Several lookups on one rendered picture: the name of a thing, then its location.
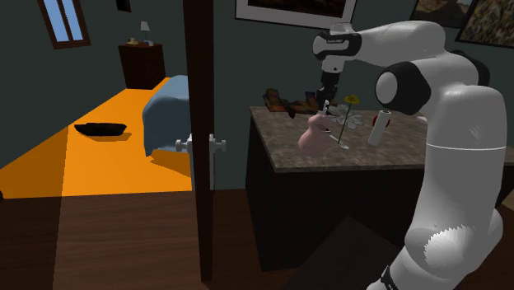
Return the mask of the white framed wall picture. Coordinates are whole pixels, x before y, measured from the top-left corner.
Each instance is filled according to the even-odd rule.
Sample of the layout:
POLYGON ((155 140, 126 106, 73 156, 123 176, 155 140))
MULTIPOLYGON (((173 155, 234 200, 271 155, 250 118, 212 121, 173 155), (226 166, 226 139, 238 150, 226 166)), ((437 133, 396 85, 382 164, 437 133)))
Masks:
POLYGON ((338 22, 350 23, 357 0, 345 0, 340 16, 292 12, 271 7, 252 6, 249 0, 236 0, 235 16, 239 20, 261 21, 289 26, 329 29, 338 22))

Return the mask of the dark chest of drawers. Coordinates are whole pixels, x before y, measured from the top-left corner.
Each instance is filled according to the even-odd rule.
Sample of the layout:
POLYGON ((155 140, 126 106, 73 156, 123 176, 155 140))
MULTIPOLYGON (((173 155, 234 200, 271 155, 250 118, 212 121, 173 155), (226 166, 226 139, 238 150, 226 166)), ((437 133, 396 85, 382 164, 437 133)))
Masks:
POLYGON ((146 21, 140 24, 145 40, 139 42, 130 38, 119 45, 119 56, 128 89, 152 90, 165 77, 166 69, 161 44, 155 44, 147 37, 150 27, 146 21))

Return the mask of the brown framed window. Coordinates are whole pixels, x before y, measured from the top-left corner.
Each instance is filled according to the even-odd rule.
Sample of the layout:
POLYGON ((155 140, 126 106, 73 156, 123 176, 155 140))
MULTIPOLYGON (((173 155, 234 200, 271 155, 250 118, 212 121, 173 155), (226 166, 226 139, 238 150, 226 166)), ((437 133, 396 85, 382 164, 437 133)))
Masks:
POLYGON ((90 46, 80 0, 37 0, 54 49, 90 46))

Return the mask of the blue bed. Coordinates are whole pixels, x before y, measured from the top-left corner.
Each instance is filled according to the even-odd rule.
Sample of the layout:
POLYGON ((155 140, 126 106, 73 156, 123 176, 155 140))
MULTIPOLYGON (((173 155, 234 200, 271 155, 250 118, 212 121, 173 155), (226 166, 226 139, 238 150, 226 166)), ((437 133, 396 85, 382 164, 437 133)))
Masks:
POLYGON ((191 133, 188 77, 171 77, 143 109, 143 144, 145 155, 156 149, 174 151, 177 140, 185 141, 191 133))

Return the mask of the black shallow bowl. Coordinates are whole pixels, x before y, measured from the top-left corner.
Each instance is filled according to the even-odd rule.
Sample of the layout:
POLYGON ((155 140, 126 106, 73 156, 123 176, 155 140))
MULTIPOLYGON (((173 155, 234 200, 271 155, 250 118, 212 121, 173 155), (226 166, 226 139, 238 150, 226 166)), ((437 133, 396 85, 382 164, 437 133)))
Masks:
POLYGON ((89 122, 85 124, 74 124, 73 127, 79 133, 88 137, 114 137, 122 135, 127 128, 127 125, 89 122))

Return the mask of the brown landscape wall picture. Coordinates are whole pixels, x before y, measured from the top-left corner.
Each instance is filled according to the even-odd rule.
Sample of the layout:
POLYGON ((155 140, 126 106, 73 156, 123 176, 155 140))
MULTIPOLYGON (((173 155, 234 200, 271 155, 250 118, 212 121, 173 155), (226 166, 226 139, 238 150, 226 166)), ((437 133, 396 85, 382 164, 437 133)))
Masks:
POLYGON ((474 0, 417 0, 410 20, 432 21, 458 29, 474 0))

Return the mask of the pink gourd-shaped vase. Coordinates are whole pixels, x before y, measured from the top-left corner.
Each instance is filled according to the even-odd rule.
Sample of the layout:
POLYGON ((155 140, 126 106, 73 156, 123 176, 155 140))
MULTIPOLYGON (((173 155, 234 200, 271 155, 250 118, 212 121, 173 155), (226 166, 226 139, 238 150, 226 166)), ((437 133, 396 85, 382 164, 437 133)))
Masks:
POLYGON ((298 140, 302 153, 315 157, 323 153, 330 145, 330 136, 325 130, 330 120, 327 115, 317 114, 308 119, 308 128, 298 140))

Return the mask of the dark framed mottled wall picture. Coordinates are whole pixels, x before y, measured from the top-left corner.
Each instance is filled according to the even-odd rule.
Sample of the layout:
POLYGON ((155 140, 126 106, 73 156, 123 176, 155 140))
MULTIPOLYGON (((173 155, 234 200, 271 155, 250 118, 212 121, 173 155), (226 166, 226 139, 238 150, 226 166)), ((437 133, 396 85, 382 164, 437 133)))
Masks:
POLYGON ((456 42, 514 49, 514 0, 473 0, 456 42))

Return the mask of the yellow flower in glass vase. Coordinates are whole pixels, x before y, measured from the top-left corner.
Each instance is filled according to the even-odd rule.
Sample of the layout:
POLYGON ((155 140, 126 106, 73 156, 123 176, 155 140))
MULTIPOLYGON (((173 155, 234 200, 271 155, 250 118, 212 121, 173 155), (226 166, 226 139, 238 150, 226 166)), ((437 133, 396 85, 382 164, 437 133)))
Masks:
POLYGON ((337 141, 338 145, 342 144, 341 143, 342 134, 347 126, 348 117, 349 117, 350 110, 352 109, 352 105, 357 105, 360 102, 360 100, 358 99, 358 97, 355 94, 345 96, 344 101, 348 104, 348 109, 347 109, 346 115, 344 116, 344 122, 343 122, 342 128, 339 133, 339 137, 338 137, 338 141, 337 141))

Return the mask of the dark desk with stone top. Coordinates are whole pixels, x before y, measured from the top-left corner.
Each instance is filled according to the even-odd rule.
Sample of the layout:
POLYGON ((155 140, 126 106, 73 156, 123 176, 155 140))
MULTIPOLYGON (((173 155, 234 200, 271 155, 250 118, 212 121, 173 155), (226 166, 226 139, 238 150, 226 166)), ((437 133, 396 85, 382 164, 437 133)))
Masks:
POLYGON ((397 112, 378 146, 368 144, 372 110, 364 124, 307 157, 297 146, 307 115, 290 118, 250 107, 245 189, 263 271, 303 264, 347 217, 401 247, 423 180, 427 125, 397 112))

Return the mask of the orange and dark patterned figure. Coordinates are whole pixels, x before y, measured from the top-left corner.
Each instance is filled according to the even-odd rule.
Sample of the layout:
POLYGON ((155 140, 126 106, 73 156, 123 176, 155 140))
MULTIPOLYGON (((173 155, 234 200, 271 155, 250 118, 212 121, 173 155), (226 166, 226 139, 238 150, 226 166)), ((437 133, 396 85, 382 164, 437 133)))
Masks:
POLYGON ((278 90, 268 88, 263 94, 265 106, 270 112, 287 112, 289 117, 294 119, 298 114, 315 115, 319 110, 316 94, 311 91, 305 92, 305 100, 288 101, 279 96, 278 90))

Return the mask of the dark robot stand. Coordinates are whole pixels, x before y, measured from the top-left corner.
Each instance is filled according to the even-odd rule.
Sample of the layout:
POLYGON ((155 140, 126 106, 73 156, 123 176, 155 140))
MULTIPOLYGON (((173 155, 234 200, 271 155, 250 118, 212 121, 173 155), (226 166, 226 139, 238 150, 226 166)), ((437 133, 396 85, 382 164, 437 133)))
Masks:
POLYGON ((346 217, 280 290, 366 290, 400 249, 346 217))

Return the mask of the white cylinder with red band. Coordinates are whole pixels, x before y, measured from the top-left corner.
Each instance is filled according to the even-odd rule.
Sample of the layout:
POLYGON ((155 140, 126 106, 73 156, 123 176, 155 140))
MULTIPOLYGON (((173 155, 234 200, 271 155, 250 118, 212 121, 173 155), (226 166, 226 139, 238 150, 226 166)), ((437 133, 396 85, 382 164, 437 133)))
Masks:
POLYGON ((390 123, 391 112, 389 110, 381 110, 378 115, 373 119, 372 131, 368 138, 368 143, 377 147, 381 141, 385 129, 390 123))

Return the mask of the white flower-shaped dish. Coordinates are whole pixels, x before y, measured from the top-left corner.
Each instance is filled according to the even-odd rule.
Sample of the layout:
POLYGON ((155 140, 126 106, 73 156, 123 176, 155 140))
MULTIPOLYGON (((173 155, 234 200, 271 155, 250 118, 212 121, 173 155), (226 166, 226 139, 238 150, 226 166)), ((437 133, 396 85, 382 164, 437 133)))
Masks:
POLYGON ((332 122, 343 125, 345 128, 356 129, 365 124, 362 116, 356 114, 353 110, 349 110, 347 105, 331 105, 327 112, 332 122))

